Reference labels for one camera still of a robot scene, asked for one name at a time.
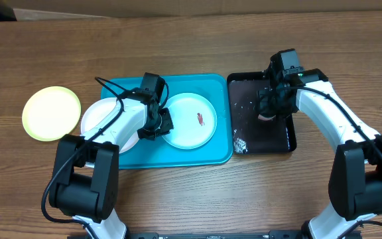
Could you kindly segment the green and pink sponge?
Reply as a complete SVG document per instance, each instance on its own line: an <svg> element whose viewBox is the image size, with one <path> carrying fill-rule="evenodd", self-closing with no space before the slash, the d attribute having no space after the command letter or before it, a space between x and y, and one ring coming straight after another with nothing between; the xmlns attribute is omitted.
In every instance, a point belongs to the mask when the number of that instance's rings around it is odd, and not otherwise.
<svg viewBox="0 0 382 239"><path fill-rule="evenodd" d="M257 118L262 121L270 121L270 120L273 120L275 116L267 117L267 116L262 116L261 114L259 114Z"/></svg>

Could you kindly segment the light blue plate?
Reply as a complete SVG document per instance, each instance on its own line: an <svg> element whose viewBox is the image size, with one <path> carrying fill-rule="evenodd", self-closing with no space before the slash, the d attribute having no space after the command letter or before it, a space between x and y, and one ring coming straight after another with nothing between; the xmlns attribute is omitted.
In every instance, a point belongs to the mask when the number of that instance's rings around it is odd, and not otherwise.
<svg viewBox="0 0 382 239"><path fill-rule="evenodd" d="M196 149L214 136L217 114L213 105L203 96L181 93L168 99L173 129L162 138L179 149Z"/></svg>

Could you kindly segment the pink plate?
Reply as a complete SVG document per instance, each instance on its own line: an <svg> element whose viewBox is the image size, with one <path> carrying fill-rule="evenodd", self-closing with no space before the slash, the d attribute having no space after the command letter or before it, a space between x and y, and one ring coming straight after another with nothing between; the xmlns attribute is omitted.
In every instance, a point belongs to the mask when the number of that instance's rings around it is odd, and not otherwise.
<svg viewBox="0 0 382 239"><path fill-rule="evenodd" d="M116 98L104 98L96 103L92 104L84 113L81 124L80 131L81 134L94 128L105 116L107 116L116 105ZM121 148L120 154L130 150L138 142L139 137L137 132L135 132L126 144Z"/></svg>

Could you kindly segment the yellow plate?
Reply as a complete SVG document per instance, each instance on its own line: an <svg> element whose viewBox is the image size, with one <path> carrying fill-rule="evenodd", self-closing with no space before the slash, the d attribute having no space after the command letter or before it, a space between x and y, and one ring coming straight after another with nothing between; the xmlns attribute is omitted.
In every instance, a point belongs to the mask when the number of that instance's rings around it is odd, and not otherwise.
<svg viewBox="0 0 382 239"><path fill-rule="evenodd" d="M80 115L81 103L73 91L50 86L28 99L22 112L22 124L33 139L55 141L76 127Z"/></svg>

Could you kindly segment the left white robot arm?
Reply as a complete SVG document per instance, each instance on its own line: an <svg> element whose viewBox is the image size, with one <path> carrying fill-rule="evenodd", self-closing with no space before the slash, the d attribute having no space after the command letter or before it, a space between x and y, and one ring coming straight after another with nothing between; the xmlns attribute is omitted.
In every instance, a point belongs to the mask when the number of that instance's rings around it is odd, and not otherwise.
<svg viewBox="0 0 382 239"><path fill-rule="evenodd" d="M170 112L154 99L117 100L93 128L80 136L65 135L59 143L52 178L44 190L46 205L67 217L64 223L82 225L90 238L126 238L127 227L116 211L119 184L119 152L137 134L155 139L173 129Z"/></svg>

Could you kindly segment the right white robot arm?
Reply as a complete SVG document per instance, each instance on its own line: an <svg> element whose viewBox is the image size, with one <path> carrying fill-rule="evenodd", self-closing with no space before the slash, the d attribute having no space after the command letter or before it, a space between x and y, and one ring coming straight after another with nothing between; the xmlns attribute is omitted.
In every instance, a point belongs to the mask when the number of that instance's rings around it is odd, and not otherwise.
<svg viewBox="0 0 382 239"><path fill-rule="evenodd" d="M302 238L348 238L382 214L382 135L359 119L319 70L266 70L257 93L260 118L306 114L335 151L329 205L305 222Z"/></svg>

